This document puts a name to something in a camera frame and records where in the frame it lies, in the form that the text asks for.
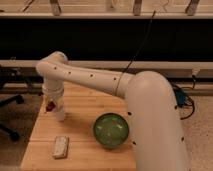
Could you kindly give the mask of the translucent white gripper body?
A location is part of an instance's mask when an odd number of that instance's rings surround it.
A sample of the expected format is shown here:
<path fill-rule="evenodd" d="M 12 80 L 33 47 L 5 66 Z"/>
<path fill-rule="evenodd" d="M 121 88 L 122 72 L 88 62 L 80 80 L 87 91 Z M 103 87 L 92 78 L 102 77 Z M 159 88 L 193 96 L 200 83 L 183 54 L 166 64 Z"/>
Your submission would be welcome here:
<path fill-rule="evenodd" d="M 58 100 L 63 101 L 63 94 L 62 93 L 49 93 L 44 95 L 44 104 L 45 104 L 45 109 L 46 105 L 50 102 L 53 101 L 56 105 Z"/>

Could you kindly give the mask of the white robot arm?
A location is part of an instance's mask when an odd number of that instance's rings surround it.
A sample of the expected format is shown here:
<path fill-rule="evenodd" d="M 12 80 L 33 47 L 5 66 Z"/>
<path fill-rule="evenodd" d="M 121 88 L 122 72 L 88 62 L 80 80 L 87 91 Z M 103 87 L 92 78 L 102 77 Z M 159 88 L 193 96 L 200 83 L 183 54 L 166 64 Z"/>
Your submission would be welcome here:
<path fill-rule="evenodd" d="M 73 67 L 56 51 L 40 60 L 46 110 L 65 119 L 64 82 L 98 90 L 125 101 L 137 171 L 191 171 L 177 101 L 169 81 L 160 73 L 135 75 Z"/>

